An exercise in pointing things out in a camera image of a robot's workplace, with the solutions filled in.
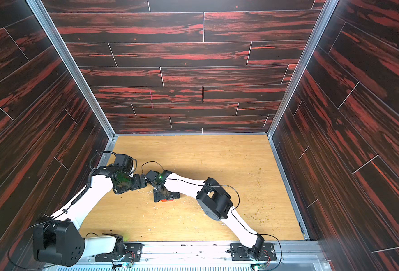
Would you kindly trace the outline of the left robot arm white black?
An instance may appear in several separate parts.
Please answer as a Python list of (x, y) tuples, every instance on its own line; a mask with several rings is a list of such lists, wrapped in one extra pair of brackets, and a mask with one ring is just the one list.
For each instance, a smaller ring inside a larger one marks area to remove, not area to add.
[(34, 259), (67, 267), (89, 256), (103, 255), (109, 260), (122, 260), (127, 255), (122, 236), (104, 234), (85, 238), (79, 229), (108, 192), (118, 195), (145, 187), (145, 178), (132, 174), (128, 167), (111, 164), (92, 170), (85, 187), (72, 200), (49, 219), (38, 220), (33, 232)]

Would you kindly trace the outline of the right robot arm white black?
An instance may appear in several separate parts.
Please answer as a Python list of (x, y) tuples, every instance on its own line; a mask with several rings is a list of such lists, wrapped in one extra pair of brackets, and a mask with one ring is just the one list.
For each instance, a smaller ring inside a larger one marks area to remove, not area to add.
[(215, 179), (193, 180), (171, 171), (149, 171), (145, 181), (165, 196), (176, 192), (195, 198), (204, 213), (215, 221), (222, 221), (239, 239), (247, 257), (259, 260), (264, 238), (241, 218), (231, 195)]

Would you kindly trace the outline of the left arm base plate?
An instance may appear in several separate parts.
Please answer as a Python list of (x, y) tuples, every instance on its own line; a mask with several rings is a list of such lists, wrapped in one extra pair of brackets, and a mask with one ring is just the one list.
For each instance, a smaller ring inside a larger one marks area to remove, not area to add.
[(104, 263), (134, 263), (139, 262), (144, 245), (142, 243), (124, 243), (117, 246), (113, 252), (108, 254), (98, 254), (95, 262)]

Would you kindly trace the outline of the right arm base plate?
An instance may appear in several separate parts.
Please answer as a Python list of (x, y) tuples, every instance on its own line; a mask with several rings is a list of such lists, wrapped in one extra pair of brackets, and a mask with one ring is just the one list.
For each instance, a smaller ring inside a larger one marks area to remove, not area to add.
[(267, 262), (276, 261), (277, 255), (273, 243), (264, 243), (262, 248), (248, 248), (241, 243), (231, 243), (227, 253), (231, 255), (233, 261), (257, 261)]

